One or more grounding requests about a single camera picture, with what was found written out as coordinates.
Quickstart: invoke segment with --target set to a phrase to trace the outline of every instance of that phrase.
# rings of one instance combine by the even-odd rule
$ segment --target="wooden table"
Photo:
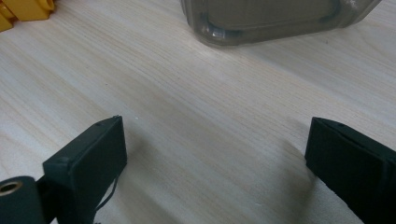
[[[312,117],[396,148],[396,1],[349,28],[210,48],[178,0],[61,0],[0,34],[0,179],[122,115],[105,223],[360,223],[305,167]]]

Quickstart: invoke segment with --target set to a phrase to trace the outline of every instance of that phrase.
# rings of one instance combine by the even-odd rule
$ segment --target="wood grain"
[[[343,30],[197,41],[179,1],[56,2],[0,34],[0,179],[122,115],[101,223],[361,223],[304,165],[312,117],[396,148],[396,1]]]

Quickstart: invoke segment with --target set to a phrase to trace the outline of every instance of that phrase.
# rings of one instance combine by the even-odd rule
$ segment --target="yellow toy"
[[[0,32],[11,29],[16,20],[46,20],[53,9],[53,0],[0,0]]]

